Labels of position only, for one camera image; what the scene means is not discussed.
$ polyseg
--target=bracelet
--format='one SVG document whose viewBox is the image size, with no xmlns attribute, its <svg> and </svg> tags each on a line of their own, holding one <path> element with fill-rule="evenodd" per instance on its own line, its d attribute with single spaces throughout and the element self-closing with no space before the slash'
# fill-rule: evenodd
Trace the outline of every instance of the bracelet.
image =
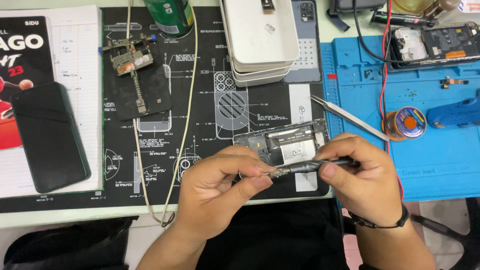
<svg viewBox="0 0 480 270">
<path fill-rule="evenodd" d="M 359 217 L 350 211 L 348 211 L 348 214 L 352 217 L 353 224 L 358 224 L 360 226 L 364 226 L 372 229 L 393 229 L 393 228 L 403 227 L 403 225 L 405 225 L 405 223 L 408 220 L 408 210 L 403 205 L 403 203 L 402 203 L 402 217 L 400 218 L 399 221 L 397 221 L 396 225 L 392 227 L 379 227 L 377 224 L 371 221 L 368 221 L 362 217 Z"/>
</svg>

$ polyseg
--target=black bag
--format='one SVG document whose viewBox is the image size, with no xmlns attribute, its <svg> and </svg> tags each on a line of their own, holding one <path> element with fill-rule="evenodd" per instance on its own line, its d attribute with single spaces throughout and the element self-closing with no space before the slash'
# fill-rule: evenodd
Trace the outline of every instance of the black bag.
<svg viewBox="0 0 480 270">
<path fill-rule="evenodd" d="M 127 270 L 128 229 L 136 217 L 89 221 L 28 233 L 13 242 L 3 270 Z"/>
</svg>

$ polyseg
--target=desk surface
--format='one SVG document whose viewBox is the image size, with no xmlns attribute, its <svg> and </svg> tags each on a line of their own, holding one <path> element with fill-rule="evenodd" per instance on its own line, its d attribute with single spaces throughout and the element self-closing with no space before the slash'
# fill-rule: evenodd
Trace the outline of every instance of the desk surface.
<svg viewBox="0 0 480 270">
<path fill-rule="evenodd" d="M 217 0 L 190 0 L 192 6 L 218 6 Z M 328 1 L 318 1 L 318 20 L 320 25 L 320 41 L 331 42 L 336 37 L 356 37 L 355 23 L 353 15 L 344 17 L 344 21 L 353 28 L 346 33 L 339 30 L 333 25 L 325 12 L 328 9 Z M 127 0 L 83 0 L 78 1 L 62 1 L 62 0 L 20 0 L 10 3 L 5 3 L 3 9 L 41 9 L 41 8 L 59 8 L 59 7 L 73 7 L 78 5 L 95 4 L 99 7 L 112 6 L 126 6 Z M 134 0 L 134 6 L 143 6 L 140 0 Z M 363 35 L 380 35 L 383 31 L 379 25 L 370 25 L 370 12 L 363 12 L 360 19 L 360 27 L 363 29 Z M 263 200 L 263 203 L 276 202 L 277 200 Z M 155 213 L 163 210 L 163 205 L 152 206 Z M 177 205 L 169 205 L 168 211 L 175 211 Z M 6 213 L 0 214 L 0 229 L 10 227 L 32 226 L 48 223 L 60 223 L 71 221 L 82 221 L 91 219 L 111 218 L 118 216 L 133 216 L 147 214 L 145 206 L 131 206 L 131 207 L 111 207 L 111 208 L 93 208 L 93 209 L 68 209 L 68 210 L 52 210 L 52 211 L 36 211 L 36 212 L 20 212 L 20 213 Z"/>
</svg>

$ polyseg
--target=screwdriver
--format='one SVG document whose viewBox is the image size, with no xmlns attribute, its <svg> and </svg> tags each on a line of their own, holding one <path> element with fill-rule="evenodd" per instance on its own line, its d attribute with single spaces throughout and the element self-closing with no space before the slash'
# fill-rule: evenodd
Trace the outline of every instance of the screwdriver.
<svg viewBox="0 0 480 270">
<path fill-rule="evenodd" d="M 336 165 L 348 165 L 350 167 L 360 166 L 360 163 L 358 161 L 353 160 L 351 158 L 339 159 L 339 160 L 310 160 L 310 161 L 305 161 L 299 164 L 291 165 L 288 167 L 278 168 L 277 171 L 264 173 L 264 175 L 278 178 L 280 176 L 291 174 L 291 173 L 316 172 L 318 171 L 318 169 L 322 164 L 327 162 L 331 162 Z"/>
</svg>

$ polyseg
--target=stacked white trays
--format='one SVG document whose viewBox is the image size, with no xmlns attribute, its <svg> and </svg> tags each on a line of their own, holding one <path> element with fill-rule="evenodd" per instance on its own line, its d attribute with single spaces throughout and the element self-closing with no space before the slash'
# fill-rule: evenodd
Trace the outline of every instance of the stacked white trays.
<svg viewBox="0 0 480 270">
<path fill-rule="evenodd" d="M 290 0 L 273 0 L 264 11 L 259 0 L 220 0 L 233 79 L 238 87 L 280 81 L 299 57 Z"/>
</svg>

